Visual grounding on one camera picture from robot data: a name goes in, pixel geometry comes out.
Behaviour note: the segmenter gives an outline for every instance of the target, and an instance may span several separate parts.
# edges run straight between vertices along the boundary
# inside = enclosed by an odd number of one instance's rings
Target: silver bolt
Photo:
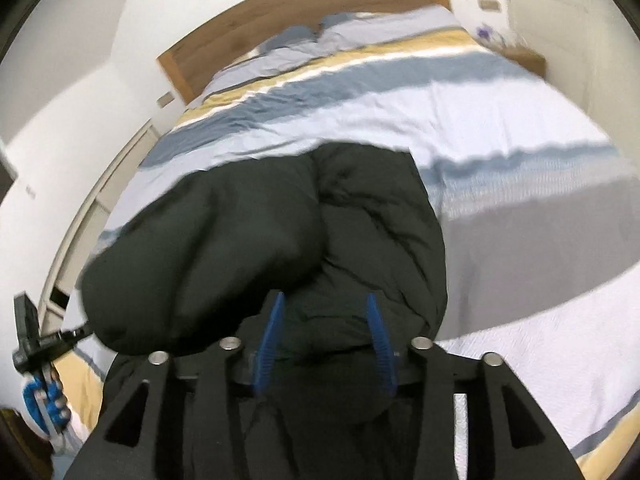
[[[414,337],[411,339],[411,346],[416,350],[428,350],[433,346],[433,341],[428,337]]]
[[[504,362],[504,359],[502,358],[502,356],[495,352],[489,352],[488,354],[484,354],[483,359],[484,359],[484,362],[487,363],[489,366],[500,366]]]
[[[149,355],[149,362],[153,365],[161,365],[162,363],[165,363],[168,358],[169,354],[167,352],[159,350]]]
[[[240,341],[237,337],[223,337],[220,340],[220,348],[223,350],[235,350],[240,346],[242,341]]]

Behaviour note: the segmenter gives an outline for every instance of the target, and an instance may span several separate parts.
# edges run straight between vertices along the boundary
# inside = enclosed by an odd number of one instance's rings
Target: wooden headboard
[[[218,70],[291,25],[317,30],[323,16],[336,12],[401,12],[430,3],[450,9],[449,0],[245,0],[182,38],[158,62],[189,103]]]

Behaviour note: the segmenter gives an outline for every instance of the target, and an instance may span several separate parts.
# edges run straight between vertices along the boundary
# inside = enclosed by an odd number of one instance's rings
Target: gloved hand
[[[22,390],[22,398],[24,399],[31,418],[36,422],[38,427],[49,436],[52,435],[49,434],[47,425],[38,408],[38,403],[36,402],[37,395],[41,395],[43,391],[46,391],[47,398],[45,400],[45,406],[47,413],[53,424],[60,428],[60,430],[64,430],[71,419],[71,411],[66,406],[66,397],[62,393],[62,382],[55,368],[52,368],[51,379],[51,382],[47,384],[41,379],[34,379],[28,382]]]

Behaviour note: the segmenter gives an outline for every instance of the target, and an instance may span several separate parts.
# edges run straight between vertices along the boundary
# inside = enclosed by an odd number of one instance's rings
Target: nightstand
[[[526,68],[529,72],[540,76],[542,79],[545,78],[546,59],[535,50],[531,50],[523,45],[492,47],[492,50],[495,50],[498,54],[510,59],[514,63],[519,64],[521,67]]]

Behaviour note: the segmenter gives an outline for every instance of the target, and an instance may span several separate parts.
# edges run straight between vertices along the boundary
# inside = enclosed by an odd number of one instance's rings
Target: yellow fabric
[[[586,480],[607,480],[640,434],[640,404],[627,413],[609,436],[577,462]]]
[[[102,381],[78,355],[69,352],[54,363],[70,407],[88,431],[98,423],[102,405]]]
[[[280,74],[268,79],[255,81],[240,88],[235,88],[227,92],[212,95],[207,98],[201,106],[193,110],[187,110],[180,117],[176,127],[188,121],[194,121],[204,118],[210,111],[215,108],[223,107],[237,102],[249,92],[265,92],[276,86],[281,86],[286,82],[295,80],[304,75],[321,73],[322,69],[337,68],[340,65],[347,64],[356,60],[367,60],[373,57],[380,57],[386,54],[397,53],[415,53],[427,50],[434,50],[442,47],[464,47],[478,46],[476,41],[464,30],[441,30],[432,32],[423,36],[409,38],[408,40],[393,41],[380,45],[371,45],[357,50],[348,50],[346,52],[338,52],[332,56],[315,59],[299,69]]]

